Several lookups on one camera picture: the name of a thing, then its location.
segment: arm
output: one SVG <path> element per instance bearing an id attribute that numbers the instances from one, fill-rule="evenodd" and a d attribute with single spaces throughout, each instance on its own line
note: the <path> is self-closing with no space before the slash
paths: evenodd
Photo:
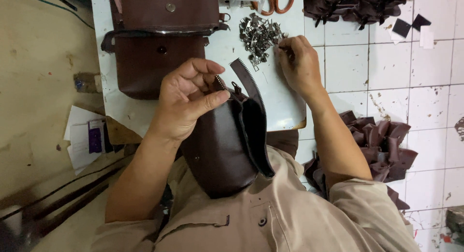
<path id="1" fill-rule="evenodd" d="M 311 109 L 317 151 L 328 189 L 351 178 L 372 180 L 364 155 L 322 86 L 319 59 L 314 48 L 301 35 L 284 39 L 279 48 L 280 63 L 287 82 Z M 293 55 L 289 57 L 289 51 L 294 53 L 294 60 Z"/>
<path id="2" fill-rule="evenodd" d="M 201 115 L 229 99 L 228 91 L 203 93 L 223 71 L 213 61 L 190 59 L 163 79 L 150 128 L 108 197 L 106 223 L 149 219 L 161 199 L 181 142 L 192 133 Z"/>

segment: shirt button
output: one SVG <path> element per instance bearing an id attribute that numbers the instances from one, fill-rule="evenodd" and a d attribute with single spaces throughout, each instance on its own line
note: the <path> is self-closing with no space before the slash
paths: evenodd
<path id="1" fill-rule="evenodd" d="M 264 226 L 264 225 L 266 225 L 266 223 L 267 223 L 267 218 L 262 218 L 262 219 L 259 221 L 259 224 L 258 224 L 258 225 L 259 225 L 259 226 Z"/>

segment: forearm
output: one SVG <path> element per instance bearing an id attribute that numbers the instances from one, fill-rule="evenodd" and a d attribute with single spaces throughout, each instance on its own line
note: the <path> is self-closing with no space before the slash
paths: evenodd
<path id="1" fill-rule="evenodd" d="M 147 135 L 113 186 L 105 222 L 149 219 L 166 186 L 179 143 Z"/>
<path id="2" fill-rule="evenodd" d="M 328 187 L 350 178 L 372 179 L 369 166 L 351 132 L 322 86 L 303 93 L 314 122 L 317 151 Z"/>

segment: white tile floor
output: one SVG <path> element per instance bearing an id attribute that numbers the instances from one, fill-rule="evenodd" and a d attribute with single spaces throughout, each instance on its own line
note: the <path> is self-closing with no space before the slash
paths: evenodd
<path id="1" fill-rule="evenodd" d="M 421 251 L 464 251 L 440 238 L 449 235 L 446 208 L 464 205 L 464 142 L 454 129 L 464 116 L 464 0 L 411 0 L 401 11 L 408 23 L 417 14 L 432 22 L 434 49 L 419 47 L 420 33 L 413 29 L 394 45 L 388 29 L 396 17 L 362 31 L 342 21 L 314 28 L 306 18 L 305 36 L 319 54 L 323 84 L 338 112 L 411 125 L 403 145 L 419 155 L 406 179 L 388 185 L 411 207 L 405 217 Z M 296 160 L 309 161 L 312 150 L 308 109 Z"/>

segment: black cable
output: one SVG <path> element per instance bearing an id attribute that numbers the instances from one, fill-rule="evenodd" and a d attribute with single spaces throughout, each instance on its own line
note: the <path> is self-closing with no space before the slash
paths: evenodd
<path id="1" fill-rule="evenodd" d="M 73 11 L 67 9 L 66 7 L 63 7 L 63 6 L 54 4 L 54 3 L 49 2 L 49 1 L 46 1 L 46 0 L 38 0 L 38 1 L 44 2 L 44 3 L 49 4 L 49 5 L 53 5 L 53 6 L 55 6 L 55 7 L 61 8 L 61 9 L 63 9 L 63 10 L 66 10 L 66 11 L 72 13 L 72 14 L 75 15 L 79 20 L 81 20 L 81 22 L 83 22 L 85 25 L 87 25 L 89 28 L 91 28 L 92 30 L 95 30 L 95 28 L 93 28 L 90 24 L 86 23 L 86 22 L 84 21 L 84 19 L 82 19 L 80 16 L 78 16 L 77 13 L 75 13 L 75 12 L 73 12 Z"/>
<path id="2" fill-rule="evenodd" d="M 81 179 L 81 178 L 84 178 L 84 177 L 87 177 L 87 176 L 89 176 L 89 175 L 92 175 L 92 174 L 101 172 L 101 171 L 103 171 L 104 169 L 106 169 L 106 168 L 108 168 L 108 167 L 110 167 L 110 166 L 113 166 L 113 165 L 116 164 L 117 162 L 119 162 L 119 161 L 121 161 L 121 160 L 124 160 L 125 158 L 127 158 L 127 157 L 120 158 L 119 160 L 116 160 L 115 162 L 113 162 L 113 163 L 111 163 L 111 164 L 109 164 L 109 165 L 107 165 L 107 166 L 105 166 L 105 167 L 103 167 L 103 168 L 101 168 L 101 169 L 99 169 L 99 170 L 97 170 L 97 171 L 91 172 L 91 173 L 89 173 L 89 174 L 85 174 L 85 175 L 83 175 L 83 176 L 80 176 L 80 177 L 78 177 L 78 178 L 75 178 L 75 179 L 71 180 L 71 181 L 68 182 L 67 184 L 62 185 L 61 187 L 55 189 L 54 191 L 50 192 L 49 194 L 47 194 L 47 195 L 45 195 L 45 196 L 39 198 L 38 200 L 33 201 L 33 202 L 31 202 L 31 203 L 25 205 L 24 207 L 19 208 L 19 209 L 13 211 L 13 212 L 11 212 L 11 213 L 9 213 L 9 214 L 7 214 L 7 215 L 1 217 L 1 218 L 0 218 L 0 221 L 3 221 L 3 220 L 5 220 L 5 219 L 7 219 L 7 218 L 9 218 L 9 217 L 11 217 L 11 216 L 17 214 L 17 213 L 19 213 L 19 212 L 25 210 L 26 208 L 32 207 L 33 205 L 35 205 L 35 204 L 37 204 L 37 203 L 43 201 L 44 199 L 48 198 L 49 196 L 52 196 L 52 195 L 55 194 L 56 192 L 58 192 L 58 191 L 60 191 L 61 189 L 65 188 L 67 185 L 69 185 L 69 184 L 71 184 L 71 183 L 73 183 L 73 182 L 75 182 L 75 181 L 77 181 L 77 180 L 79 180 L 79 179 Z"/>

